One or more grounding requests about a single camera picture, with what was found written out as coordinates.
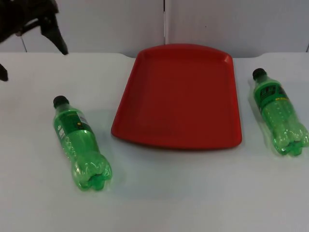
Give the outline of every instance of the table surface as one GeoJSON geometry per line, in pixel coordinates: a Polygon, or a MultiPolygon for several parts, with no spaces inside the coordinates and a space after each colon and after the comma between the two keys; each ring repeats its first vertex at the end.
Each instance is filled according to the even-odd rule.
{"type": "Polygon", "coordinates": [[[0,54],[0,231],[308,232],[309,149],[279,157],[250,98],[252,71],[282,82],[309,128],[309,54],[234,59],[243,142],[234,149],[173,151],[111,136],[133,58],[120,54],[0,54]],[[53,98],[84,111],[113,182],[74,185],[55,135],[53,98]]]}

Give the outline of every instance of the soda bottle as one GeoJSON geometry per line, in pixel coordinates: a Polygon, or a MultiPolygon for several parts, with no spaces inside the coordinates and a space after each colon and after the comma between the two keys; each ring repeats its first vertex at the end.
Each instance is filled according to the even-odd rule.
{"type": "Polygon", "coordinates": [[[280,82],[270,79],[261,68],[253,72],[253,79],[254,99],[272,134],[276,150],[282,155],[300,155],[302,148],[309,145],[309,134],[299,122],[280,82]]]}
{"type": "Polygon", "coordinates": [[[112,178],[107,159],[100,154],[95,135],[83,113],[70,106],[67,98],[54,99],[56,115],[54,128],[67,157],[72,164],[72,176],[81,190],[101,190],[112,178]]]}

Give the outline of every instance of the bottle label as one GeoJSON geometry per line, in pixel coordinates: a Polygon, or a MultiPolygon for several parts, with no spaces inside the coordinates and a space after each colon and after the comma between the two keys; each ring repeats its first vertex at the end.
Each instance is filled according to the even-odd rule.
{"type": "Polygon", "coordinates": [[[289,101],[284,89],[279,83],[268,83],[254,93],[254,99],[260,112],[269,103],[278,100],[289,101]]]}
{"type": "Polygon", "coordinates": [[[85,116],[76,111],[68,111],[58,116],[55,119],[54,127],[60,141],[74,131],[86,130],[92,132],[85,116]]]}

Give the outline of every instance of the tray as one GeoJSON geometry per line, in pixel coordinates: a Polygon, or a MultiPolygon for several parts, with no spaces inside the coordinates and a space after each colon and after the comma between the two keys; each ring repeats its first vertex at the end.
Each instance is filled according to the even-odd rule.
{"type": "Polygon", "coordinates": [[[144,145],[217,149],[241,143],[233,59],[193,44],[141,51],[112,134],[144,145]]]}

